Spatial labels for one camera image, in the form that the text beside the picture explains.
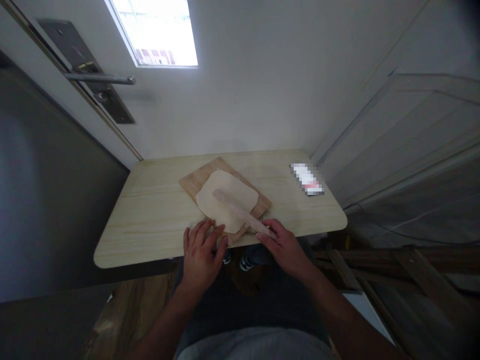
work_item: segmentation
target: finger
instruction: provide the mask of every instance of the finger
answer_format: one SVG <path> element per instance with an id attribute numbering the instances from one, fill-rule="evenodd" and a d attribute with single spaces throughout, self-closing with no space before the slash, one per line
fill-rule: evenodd
<path id="1" fill-rule="evenodd" d="M 285 233 L 287 229 L 277 219 L 267 219 L 261 222 L 263 225 L 267 225 L 275 231 L 277 235 Z"/>
<path id="2" fill-rule="evenodd" d="M 215 255 L 215 264 L 217 266 L 221 266 L 222 265 L 222 261 L 225 257 L 225 253 L 227 252 L 227 247 L 229 246 L 229 238 L 228 237 L 224 237 L 221 242 L 220 242 L 220 246 L 218 247 L 218 250 L 216 251 L 216 255 Z"/>
<path id="3" fill-rule="evenodd" d="M 219 227 L 217 227 L 215 230 L 213 230 L 210 233 L 210 236 L 206 239 L 203 246 L 207 247 L 209 250 L 213 250 L 215 245 L 217 244 L 217 239 L 222 234 L 224 229 L 225 229 L 225 225 L 222 224 Z"/>
<path id="4" fill-rule="evenodd" d="M 205 223 L 198 229 L 192 245 L 202 246 L 205 242 L 207 231 L 212 227 L 213 224 L 215 224 L 215 220 L 205 221 Z"/>
<path id="5" fill-rule="evenodd" d="M 197 225 L 195 225 L 195 227 L 193 228 L 193 230 L 190 233 L 190 239 L 193 239 L 193 240 L 195 239 L 195 237 L 197 236 L 197 232 L 199 231 L 200 227 L 203 224 L 205 224 L 206 221 L 207 221 L 207 219 L 203 219 Z"/>
<path id="6" fill-rule="evenodd" d="M 256 238 L 260 241 L 272 255 L 275 255 L 280 250 L 280 245 L 278 245 L 270 236 L 264 235 L 262 233 L 257 233 Z"/>
<path id="7" fill-rule="evenodd" d="M 187 253 L 187 249 L 189 248 L 189 232 L 190 229 L 188 227 L 183 232 L 183 255 Z"/>

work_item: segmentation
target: table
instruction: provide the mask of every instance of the table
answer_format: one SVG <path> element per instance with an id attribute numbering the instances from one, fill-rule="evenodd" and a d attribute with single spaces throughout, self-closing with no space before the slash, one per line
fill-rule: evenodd
<path id="1" fill-rule="evenodd" d="M 308 163 L 301 150 L 233 152 L 144 160 L 131 171 L 98 242 L 93 260 L 114 268 L 183 256 L 183 232 L 204 218 L 179 179 L 221 156 L 273 205 L 276 218 L 295 236 L 341 230 L 347 217 L 326 184 L 325 194 L 306 196 L 290 163 Z M 233 246 L 257 243 L 245 234 Z"/>

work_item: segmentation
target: flat dough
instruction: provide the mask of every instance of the flat dough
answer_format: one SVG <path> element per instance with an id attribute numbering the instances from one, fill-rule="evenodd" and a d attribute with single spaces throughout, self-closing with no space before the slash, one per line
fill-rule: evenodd
<path id="1" fill-rule="evenodd" d="M 196 204 L 207 217 L 216 220 L 217 225 L 225 224 L 225 232 L 235 234 L 245 221 L 234 215 L 230 209 L 212 195 L 216 189 L 232 195 L 242 210 L 250 213 L 259 200 L 259 194 L 232 174 L 217 170 L 212 172 L 200 191 L 196 194 Z"/>

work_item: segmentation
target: pants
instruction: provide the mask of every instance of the pants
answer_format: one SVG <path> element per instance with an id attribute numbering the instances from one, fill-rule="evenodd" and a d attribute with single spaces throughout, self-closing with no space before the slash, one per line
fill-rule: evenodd
<path id="1" fill-rule="evenodd" d="M 299 243 L 314 262 L 310 244 L 303 239 Z M 269 278 L 256 296 L 249 297 L 234 286 L 222 267 L 185 327 L 176 357 L 185 348 L 204 338 L 250 327 L 297 329 L 316 336 L 330 346 L 328 333 L 305 287 L 286 274 L 262 244 L 248 246 L 245 252 L 250 264 L 272 266 Z M 178 267 L 172 295 L 182 277 L 183 259 Z"/>

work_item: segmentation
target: door lock plate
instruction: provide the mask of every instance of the door lock plate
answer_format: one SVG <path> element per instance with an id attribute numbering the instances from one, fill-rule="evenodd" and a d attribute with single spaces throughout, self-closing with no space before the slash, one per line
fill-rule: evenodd
<path id="1" fill-rule="evenodd" d="M 85 75 L 103 74 L 99 64 L 70 21 L 39 19 L 38 23 L 56 45 L 60 53 L 70 63 L 72 73 Z M 93 98 L 97 104 L 103 106 L 117 124 L 135 123 L 132 115 L 111 84 L 91 81 L 84 81 L 84 83 L 94 94 Z"/>

